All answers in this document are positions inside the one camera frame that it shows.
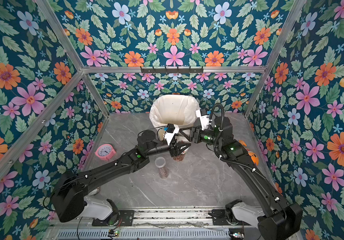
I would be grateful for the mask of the clear jar with flower tea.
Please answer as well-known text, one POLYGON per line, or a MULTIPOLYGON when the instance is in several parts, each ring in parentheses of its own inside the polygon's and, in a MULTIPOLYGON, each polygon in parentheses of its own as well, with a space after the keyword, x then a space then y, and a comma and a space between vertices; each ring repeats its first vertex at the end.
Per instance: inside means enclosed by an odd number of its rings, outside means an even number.
POLYGON ((188 151, 189 147, 181 147, 175 154, 175 156, 173 157, 173 159, 177 162, 181 162, 185 155, 186 152, 188 151))

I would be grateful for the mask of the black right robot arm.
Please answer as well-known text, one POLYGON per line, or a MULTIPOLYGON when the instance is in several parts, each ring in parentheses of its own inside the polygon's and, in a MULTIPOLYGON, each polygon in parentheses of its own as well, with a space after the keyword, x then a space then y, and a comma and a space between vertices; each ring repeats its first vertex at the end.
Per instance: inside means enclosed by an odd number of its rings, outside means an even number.
POLYGON ((291 204, 258 169, 254 157, 242 142, 233 135, 233 125, 220 104, 215 105, 220 116, 198 110, 200 126, 179 128, 173 133, 181 134, 191 143, 206 143, 213 147, 216 157, 237 172, 257 198, 260 209, 235 200, 226 205, 224 218, 228 223, 247 223, 260 232, 265 240, 286 240, 300 230, 303 210, 297 203, 291 204))

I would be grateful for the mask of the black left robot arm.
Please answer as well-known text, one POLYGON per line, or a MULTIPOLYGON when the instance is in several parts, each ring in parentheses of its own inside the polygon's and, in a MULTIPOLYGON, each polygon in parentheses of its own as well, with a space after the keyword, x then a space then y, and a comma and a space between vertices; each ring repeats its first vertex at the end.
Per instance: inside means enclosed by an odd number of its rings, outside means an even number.
POLYGON ((166 132, 164 140, 158 139, 153 130, 145 130, 138 135, 138 144, 123 153, 120 158, 92 170, 74 174, 63 173, 50 197, 50 203, 61 223, 69 222, 80 216, 86 208, 85 196, 92 190, 118 178, 145 167, 150 156, 169 152, 176 157, 191 146, 192 139, 184 132, 166 132))

